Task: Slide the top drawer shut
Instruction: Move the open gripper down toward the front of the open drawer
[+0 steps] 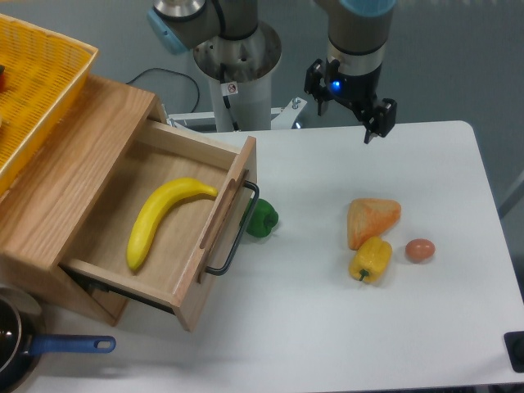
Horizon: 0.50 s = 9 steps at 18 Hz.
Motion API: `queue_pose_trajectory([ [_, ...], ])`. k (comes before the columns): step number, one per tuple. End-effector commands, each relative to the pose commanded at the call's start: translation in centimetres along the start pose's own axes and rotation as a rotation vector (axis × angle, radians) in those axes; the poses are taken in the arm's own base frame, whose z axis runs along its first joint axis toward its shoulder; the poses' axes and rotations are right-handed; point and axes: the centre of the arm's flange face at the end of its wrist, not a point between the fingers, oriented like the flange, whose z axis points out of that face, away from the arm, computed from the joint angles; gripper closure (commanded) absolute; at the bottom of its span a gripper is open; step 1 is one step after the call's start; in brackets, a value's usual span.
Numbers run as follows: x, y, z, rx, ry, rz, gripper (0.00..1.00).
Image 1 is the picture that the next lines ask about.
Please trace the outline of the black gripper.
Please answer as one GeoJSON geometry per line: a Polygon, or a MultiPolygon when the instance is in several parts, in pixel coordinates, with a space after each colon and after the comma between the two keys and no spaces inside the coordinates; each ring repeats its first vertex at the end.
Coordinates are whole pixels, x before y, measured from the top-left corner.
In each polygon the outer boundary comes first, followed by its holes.
{"type": "Polygon", "coordinates": [[[352,110],[365,127],[365,144],[385,138],[396,123],[396,100],[376,94],[385,53],[385,44],[371,52],[343,52],[328,44],[325,67],[317,59],[305,72],[304,92],[315,100],[317,115],[326,113],[330,101],[352,110]]]}

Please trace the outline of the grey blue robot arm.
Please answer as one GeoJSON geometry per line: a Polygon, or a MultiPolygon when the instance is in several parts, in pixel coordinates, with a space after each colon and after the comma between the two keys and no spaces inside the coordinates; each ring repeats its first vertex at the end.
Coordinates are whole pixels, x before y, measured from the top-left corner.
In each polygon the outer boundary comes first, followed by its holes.
{"type": "MultiPolygon", "coordinates": [[[[334,101],[364,126],[364,141],[395,126],[395,100],[376,90],[395,8],[393,1],[320,1],[328,18],[327,55],[305,72],[305,93],[324,113],[334,101]]],[[[271,76],[282,58],[276,31],[260,20],[256,1],[154,1],[151,29],[172,54],[191,52],[210,85],[216,128],[271,125],[271,76]]]]}

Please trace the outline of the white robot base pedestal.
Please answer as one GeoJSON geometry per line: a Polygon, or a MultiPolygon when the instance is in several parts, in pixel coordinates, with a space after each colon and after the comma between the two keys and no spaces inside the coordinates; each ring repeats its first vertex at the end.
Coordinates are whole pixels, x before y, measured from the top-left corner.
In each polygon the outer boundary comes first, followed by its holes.
{"type": "Polygon", "coordinates": [[[263,21],[240,40],[219,36],[193,49],[207,78],[217,132],[293,129],[307,101],[294,97],[273,108],[272,76],[282,58],[277,32],[263,21]]]}

